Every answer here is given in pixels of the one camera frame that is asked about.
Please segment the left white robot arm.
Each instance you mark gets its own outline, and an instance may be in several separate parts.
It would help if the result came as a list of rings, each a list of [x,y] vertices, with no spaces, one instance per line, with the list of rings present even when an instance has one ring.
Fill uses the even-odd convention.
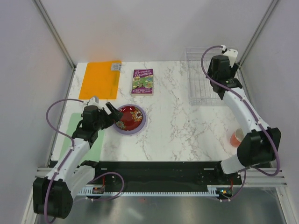
[[[63,134],[71,140],[68,151],[45,177],[38,177],[33,182],[33,210],[42,214],[46,223],[53,219],[66,218],[78,192],[89,182],[99,183],[102,180],[101,170],[86,165],[79,165],[81,159],[91,149],[101,130],[107,129],[120,121],[123,113],[107,102],[107,113],[96,101],[89,101],[82,112],[72,135]]]

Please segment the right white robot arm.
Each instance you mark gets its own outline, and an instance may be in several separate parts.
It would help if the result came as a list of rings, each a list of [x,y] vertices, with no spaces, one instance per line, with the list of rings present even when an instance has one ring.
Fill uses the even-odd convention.
[[[271,128],[248,101],[242,84],[235,78],[237,68],[237,64],[230,65],[228,56],[216,55],[207,72],[213,91],[233,112],[244,135],[236,154],[221,161],[221,168],[214,171],[215,180],[221,184],[226,183],[232,173],[279,160],[281,132]]]

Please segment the purple plastic plate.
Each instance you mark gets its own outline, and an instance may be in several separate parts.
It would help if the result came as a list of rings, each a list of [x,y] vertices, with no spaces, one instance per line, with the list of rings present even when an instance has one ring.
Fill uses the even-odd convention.
[[[146,112],[133,104],[122,105],[118,108],[123,113],[120,121],[113,125],[115,131],[123,135],[134,135],[140,132],[147,123]]]

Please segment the red floral plate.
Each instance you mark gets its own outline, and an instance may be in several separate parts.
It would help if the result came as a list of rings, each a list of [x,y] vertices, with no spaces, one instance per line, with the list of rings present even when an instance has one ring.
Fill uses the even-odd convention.
[[[133,131],[141,127],[145,121],[144,113],[136,105],[123,105],[118,111],[122,112],[123,116],[116,126],[122,131]]]

